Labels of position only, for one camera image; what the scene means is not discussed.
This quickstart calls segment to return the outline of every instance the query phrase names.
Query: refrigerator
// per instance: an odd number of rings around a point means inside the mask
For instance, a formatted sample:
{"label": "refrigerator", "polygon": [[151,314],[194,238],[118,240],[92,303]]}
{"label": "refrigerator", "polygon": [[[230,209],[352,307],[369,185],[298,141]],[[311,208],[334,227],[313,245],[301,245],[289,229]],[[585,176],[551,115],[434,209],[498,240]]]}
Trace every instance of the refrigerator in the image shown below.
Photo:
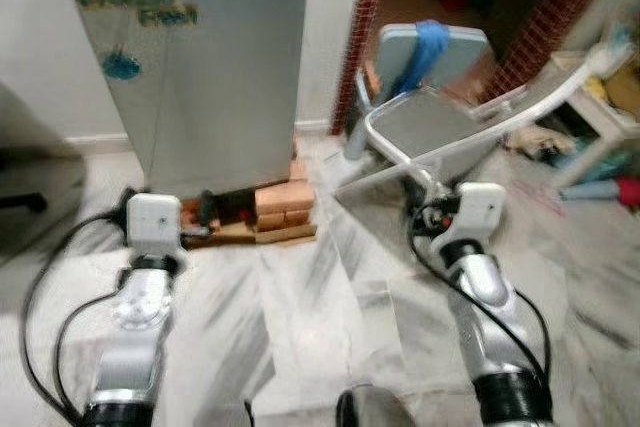
{"label": "refrigerator", "polygon": [[148,186],[286,180],[305,0],[75,0]]}

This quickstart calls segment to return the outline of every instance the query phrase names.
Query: clutter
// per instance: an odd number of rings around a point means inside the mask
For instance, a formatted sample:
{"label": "clutter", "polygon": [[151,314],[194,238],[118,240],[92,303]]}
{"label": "clutter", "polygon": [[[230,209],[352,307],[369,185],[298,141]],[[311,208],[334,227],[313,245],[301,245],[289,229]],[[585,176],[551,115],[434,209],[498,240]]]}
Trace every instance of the clutter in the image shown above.
{"label": "clutter", "polygon": [[[574,162],[580,160],[582,152],[584,152],[593,142],[592,139],[578,138],[575,139],[575,153],[570,155],[557,155],[551,159],[551,165],[558,169],[568,169]],[[594,180],[605,180],[616,177],[622,173],[631,162],[632,154],[626,151],[615,152],[599,164],[595,165],[587,174],[583,175],[580,182],[591,182]]]}
{"label": "clutter", "polygon": [[640,179],[619,178],[574,185],[560,190],[565,200],[618,199],[625,205],[640,204]]}
{"label": "clutter", "polygon": [[607,91],[605,90],[602,81],[595,75],[592,75],[587,79],[587,81],[584,83],[584,87],[589,92],[591,92],[591,95],[593,95],[595,98],[600,99],[603,102],[608,101]]}
{"label": "clutter", "polygon": [[568,155],[575,152],[573,139],[537,125],[513,132],[505,142],[505,147],[521,152],[533,160],[541,160],[549,154]]}

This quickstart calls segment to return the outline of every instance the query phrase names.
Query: brick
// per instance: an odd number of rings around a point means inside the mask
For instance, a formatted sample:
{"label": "brick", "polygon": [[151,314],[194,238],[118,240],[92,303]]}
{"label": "brick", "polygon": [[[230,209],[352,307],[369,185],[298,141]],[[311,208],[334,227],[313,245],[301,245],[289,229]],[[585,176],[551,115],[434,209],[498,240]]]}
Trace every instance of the brick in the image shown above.
{"label": "brick", "polygon": [[290,210],[284,213],[284,225],[285,227],[292,227],[294,225],[306,224],[309,222],[310,216],[310,210]]}
{"label": "brick", "polygon": [[313,207],[315,195],[308,182],[287,182],[256,190],[256,214],[275,214]]}
{"label": "brick", "polygon": [[279,214],[262,214],[258,216],[256,229],[258,232],[280,229],[284,227],[284,212]]}
{"label": "brick", "polygon": [[304,163],[304,160],[294,160],[291,162],[291,166],[289,167],[289,181],[294,180],[308,180],[309,175],[307,174],[307,166]]}

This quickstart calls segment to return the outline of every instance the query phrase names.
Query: white table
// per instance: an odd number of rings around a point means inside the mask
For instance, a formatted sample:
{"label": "white table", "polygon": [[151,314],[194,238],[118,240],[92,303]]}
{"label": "white table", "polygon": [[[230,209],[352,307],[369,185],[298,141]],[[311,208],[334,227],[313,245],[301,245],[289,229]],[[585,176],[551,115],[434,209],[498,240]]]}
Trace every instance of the white table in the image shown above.
{"label": "white table", "polygon": [[[564,70],[579,56],[556,53],[552,55],[551,68]],[[599,136],[575,162],[562,169],[553,179],[552,186],[558,189],[576,183],[611,152],[629,144],[640,146],[640,124],[615,112],[607,103],[594,97],[585,87],[574,92],[567,103],[582,117]]]}

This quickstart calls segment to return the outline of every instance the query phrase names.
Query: wooden block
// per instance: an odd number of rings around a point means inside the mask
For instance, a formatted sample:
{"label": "wooden block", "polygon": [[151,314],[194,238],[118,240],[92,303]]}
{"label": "wooden block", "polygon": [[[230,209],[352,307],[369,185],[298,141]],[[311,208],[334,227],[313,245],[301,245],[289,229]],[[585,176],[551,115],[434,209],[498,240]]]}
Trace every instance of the wooden block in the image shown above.
{"label": "wooden block", "polygon": [[304,163],[304,160],[292,160],[291,167],[289,167],[289,182],[293,182],[294,180],[308,180],[309,176],[307,175],[307,166]]}
{"label": "wooden block", "polygon": [[284,225],[285,227],[292,227],[306,224],[309,222],[310,214],[310,210],[289,210],[284,213]]}
{"label": "wooden block", "polygon": [[270,244],[272,242],[282,242],[284,240],[299,239],[316,235],[317,226],[313,224],[299,225],[286,229],[270,230],[269,232],[256,233],[256,243]]}
{"label": "wooden block", "polygon": [[313,188],[308,182],[287,182],[258,189],[255,193],[256,214],[276,214],[288,210],[307,210],[313,207]]}
{"label": "wooden block", "polygon": [[266,230],[274,230],[284,227],[284,212],[279,214],[262,214],[258,216],[258,222],[256,223],[256,229],[258,232],[264,232]]}

